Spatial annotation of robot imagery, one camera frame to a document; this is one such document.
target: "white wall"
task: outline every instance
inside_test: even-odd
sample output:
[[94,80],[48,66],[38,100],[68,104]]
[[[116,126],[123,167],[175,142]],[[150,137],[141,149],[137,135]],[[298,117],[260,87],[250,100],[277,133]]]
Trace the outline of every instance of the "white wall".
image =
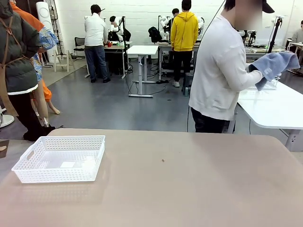
[[[98,4],[102,9],[102,17],[126,16],[126,28],[132,33],[131,41],[134,44],[151,44],[148,29],[152,26],[158,26],[158,16],[171,16],[173,8],[181,10],[181,0],[55,0],[59,23],[62,29],[64,46],[70,51],[74,48],[74,38],[84,37],[84,16],[91,15],[90,6]],[[296,2],[296,9],[293,10],[293,2]],[[223,0],[192,0],[192,11],[197,16],[205,19],[205,25],[208,26],[213,16],[217,12]],[[300,23],[302,13],[302,0],[267,0],[267,2],[276,11],[275,15],[287,15],[283,21],[283,29],[279,31],[278,37],[284,37],[287,33],[288,25],[291,24],[289,33],[295,30],[296,24]],[[270,20],[273,15],[263,15],[263,27],[272,25]],[[262,32],[262,38],[269,39],[271,28]]]

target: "gray cloth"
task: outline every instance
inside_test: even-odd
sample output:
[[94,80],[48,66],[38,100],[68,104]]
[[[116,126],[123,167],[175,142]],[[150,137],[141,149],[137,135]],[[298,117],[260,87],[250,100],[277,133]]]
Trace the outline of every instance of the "gray cloth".
[[302,42],[303,43],[303,30],[298,29],[295,31],[292,40],[295,41],[296,43]]
[[299,69],[300,64],[296,54],[291,52],[269,53],[256,60],[249,66],[249,71],[259,70],[263,79],[256,84],[260,91],[267,81],[271,82],[281,72]]
[[[22,50],[10,35],[6,63],[20,58],[22,55],[31,58],[40,46],[39,33],[29,23],[24,21],[19,14],[13,12],[9,0],[0,0],[0,17],[7,26],[9,26],[9,18],[11,16],[13,17],[11,30],[20,43]],[[6,36],[6,29],[0,22],[0,63],[4,59]],[[30,59],[22,59],[8,64],[6,66],[5,79],[8,93],[26,91],[37,85],[36,71]]]

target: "baseball cap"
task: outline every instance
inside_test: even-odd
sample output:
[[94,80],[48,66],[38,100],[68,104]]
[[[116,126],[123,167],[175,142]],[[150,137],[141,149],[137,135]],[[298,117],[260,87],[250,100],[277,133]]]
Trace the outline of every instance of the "baseball cap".
[[270,5],[266,2],[266,0],[262,0],[262,10],[265,13],[274,13],[275,11],[273,8],[270,7]]

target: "white tower fan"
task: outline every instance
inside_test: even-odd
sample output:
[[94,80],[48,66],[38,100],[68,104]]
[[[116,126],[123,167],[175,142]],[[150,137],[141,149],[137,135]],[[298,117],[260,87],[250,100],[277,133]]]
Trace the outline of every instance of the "white tower fan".
[[[41,23],[44,24],[45,27],[47,27],[49,30],[53,32],[52,20],[51,20],[51,15],[49,13],[48,4],[46,2],[40,1],[36,3],[36,7],[38,12],[38,17]],[[50,63],[54,62],[54,56],[53,56],[54,50],[58,50],[57,46],[54,46],[52,49],[47,51],[48,61]]]

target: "black hair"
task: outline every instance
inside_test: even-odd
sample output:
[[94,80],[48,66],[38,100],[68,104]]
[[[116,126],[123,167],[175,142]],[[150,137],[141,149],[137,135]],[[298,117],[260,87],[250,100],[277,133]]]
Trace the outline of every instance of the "black hair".
[[95,4],[95,5],[92,5],[90,7],[90,11],[91,11],[92,14],[93,13],[100,13],[101,12],[101,8],[100,8],[100,6],[98,6],[97,4]]
[[116,19],[116,17],[115,17],[115,16],[112,16],[112,17],[110,17],[109,21],[110,21],[110,22],[114,22],[115,19]]
[[179,12],[180,12],[179,9],[173,9],[172,10],[172,14],[179,13]]
[[226,11],[229,11],[231,9],[233,9],[236,6],[236,0],[226,0],[224,9]]
[[191,9],[191,0],[183,0],[182,9],[185,11],[189,11]]

